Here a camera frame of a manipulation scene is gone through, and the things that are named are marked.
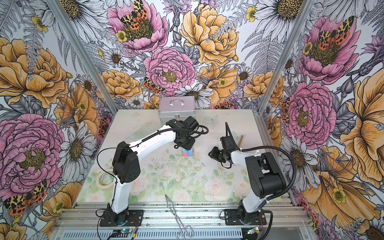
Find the roll of tape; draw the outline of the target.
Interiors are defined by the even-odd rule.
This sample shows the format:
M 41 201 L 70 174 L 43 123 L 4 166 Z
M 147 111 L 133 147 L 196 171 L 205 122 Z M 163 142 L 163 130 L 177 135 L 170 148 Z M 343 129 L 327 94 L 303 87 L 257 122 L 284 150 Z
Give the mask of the roll of tape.
M 100 190 L 111 189 L 115 185 L 115 176 L 112 169 L 101 171 L 96 177 L 96 186 Z

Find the right green circuit board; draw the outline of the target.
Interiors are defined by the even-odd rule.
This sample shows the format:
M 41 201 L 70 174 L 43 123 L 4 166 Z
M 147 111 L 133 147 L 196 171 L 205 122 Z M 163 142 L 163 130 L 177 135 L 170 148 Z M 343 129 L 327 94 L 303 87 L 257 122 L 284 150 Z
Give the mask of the right green circuit board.
M 259 234 L 259 233 L 260 233 L 259 227 L 254 227 L 247 231 L 247 235 Z

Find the small wooden stick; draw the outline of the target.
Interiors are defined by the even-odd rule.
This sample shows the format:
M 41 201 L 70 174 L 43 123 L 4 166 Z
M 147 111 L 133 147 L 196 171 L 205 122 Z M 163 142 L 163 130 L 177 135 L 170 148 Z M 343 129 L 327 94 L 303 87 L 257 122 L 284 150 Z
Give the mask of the small wooden stick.
M 239 148 L 242 147 L 243 140 L 244 140 L 244 135 L 241 135 L 240 140 L 239 140 L 239 142 L 238 142 L 238 146 L 239 146 Z

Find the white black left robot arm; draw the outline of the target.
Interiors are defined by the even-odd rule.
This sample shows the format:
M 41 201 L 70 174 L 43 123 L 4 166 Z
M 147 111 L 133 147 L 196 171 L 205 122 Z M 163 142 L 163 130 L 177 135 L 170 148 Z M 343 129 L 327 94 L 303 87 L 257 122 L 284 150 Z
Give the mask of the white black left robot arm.
M 133 182 L 140 176 L 140 161 L 164 145 L 174 143 L 174 148 L 191 150 L 196 139 L 209 133 L 206 126 L 200 125 L 197 120 L 189 116 L 184 121 L 169 120 L 160 129 L 138 141 L 120 142 L 114 148 L 112 161 L 113 171 L 104 172 L 115 179 L 114 193 L 100 216 L 99 226 L 120 227 L 141 225 L 139 217 L 143 211 L 129 210 L 129 196 Z

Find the aluminium rail frame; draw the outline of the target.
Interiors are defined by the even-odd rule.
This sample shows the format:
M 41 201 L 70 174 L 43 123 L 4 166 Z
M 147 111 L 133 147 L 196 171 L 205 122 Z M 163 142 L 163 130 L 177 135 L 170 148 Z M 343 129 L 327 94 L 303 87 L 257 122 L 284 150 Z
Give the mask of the aluminium rail frame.
M 176 214 L 184 225 L 191 227 L 225 227 L 224 210 L 236 209 L 238 203 L 176 203 Z M 56 229 L 96 230 L 101 204 L 79 204 L 73 209 L 65 209 L 56 222 Z M 131 211 L 142 210 L 142 229 L 177 228 L 177 223 L 166 203 L 134 203 Z M 275 228 L 308 227 L 310 220 L 303 207 L 295 207 L 290 202 L 271 202 L 264 210 L 273 212 L 272 226 Z

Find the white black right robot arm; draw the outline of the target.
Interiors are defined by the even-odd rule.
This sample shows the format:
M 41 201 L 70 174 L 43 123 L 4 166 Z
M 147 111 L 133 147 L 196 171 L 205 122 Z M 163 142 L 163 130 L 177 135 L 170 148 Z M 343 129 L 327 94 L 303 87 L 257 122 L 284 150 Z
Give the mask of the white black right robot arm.
M 242 149 L 236 143 L 227 123 L 225 127 L 226 135 L 220 138 L 221 147 L 214 147 L 209 152 L 209 157 L 226 169 L 230 169 L 233 165 L 245 168 L 251 187 L 250 192 L 239 202 L 236 210 L 224 210 L 226 225 L 265 225 L 267 211 L 263 207 L 291 189 L 297 176 L 297 168 L 293 167 L 292 179 L 287 182 L 274 155 L 271 152 L 258 154 L 256 151 L 276 150 L 288 157 L 291 163 L 294 162 L 293 155 L 275 146 Z

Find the green circuit board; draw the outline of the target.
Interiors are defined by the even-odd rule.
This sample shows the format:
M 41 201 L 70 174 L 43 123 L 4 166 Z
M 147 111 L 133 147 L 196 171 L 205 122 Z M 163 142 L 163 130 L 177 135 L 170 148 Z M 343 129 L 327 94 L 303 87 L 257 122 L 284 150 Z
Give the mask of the green circuit board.
M 254 227 L 247 231 L 247 235 L 259 234 L 259 233 L 260 233 L 259 227 Z
M 111 234 L 111 238 L 134 238 L 135 236 L 136 230 L 133 229 L 114 230 Z

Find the silver aluminium case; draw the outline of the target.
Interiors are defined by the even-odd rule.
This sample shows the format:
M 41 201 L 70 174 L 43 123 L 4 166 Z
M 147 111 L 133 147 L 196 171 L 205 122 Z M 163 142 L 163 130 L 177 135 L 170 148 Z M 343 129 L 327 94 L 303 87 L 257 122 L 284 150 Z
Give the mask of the silver aluminium case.
M 159 101 L 158 110 L 162 125 L 173 119 L 184 121 L 196 116 L 195 99 L 192 96 L 164 97 Z

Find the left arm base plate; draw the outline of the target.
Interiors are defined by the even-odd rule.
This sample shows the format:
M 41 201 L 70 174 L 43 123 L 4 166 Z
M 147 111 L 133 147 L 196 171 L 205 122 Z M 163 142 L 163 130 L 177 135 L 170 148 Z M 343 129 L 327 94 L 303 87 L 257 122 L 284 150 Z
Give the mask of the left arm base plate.
M 112 210 L 105 210 L 99 225 L 101 227 L 140 227 L 143 214 L 143 210 L 125 210 L 119 214 L 115 214 Z

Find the left green circuit board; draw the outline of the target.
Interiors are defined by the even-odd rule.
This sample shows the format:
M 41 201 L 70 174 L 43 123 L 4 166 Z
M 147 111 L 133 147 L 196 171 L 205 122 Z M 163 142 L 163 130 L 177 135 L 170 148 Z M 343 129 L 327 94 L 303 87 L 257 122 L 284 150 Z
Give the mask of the left green circuit board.
M 111 238 L 134 238 L 135 236 L 136 230 L 133 229 L 114 230 L 111 234 Z

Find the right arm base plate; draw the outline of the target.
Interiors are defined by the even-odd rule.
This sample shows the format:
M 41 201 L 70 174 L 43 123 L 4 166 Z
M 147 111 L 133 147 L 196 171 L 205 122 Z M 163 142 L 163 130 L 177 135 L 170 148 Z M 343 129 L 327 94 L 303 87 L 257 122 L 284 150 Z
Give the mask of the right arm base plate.
M 226 226 L 237 226 L 237 225 L 255 225 L 261 226 L 266 225 L 267 220 L 265 214 L 262 212 L 247 213 L 243 210 L 238 209 L 225 209 L 224 220 Z

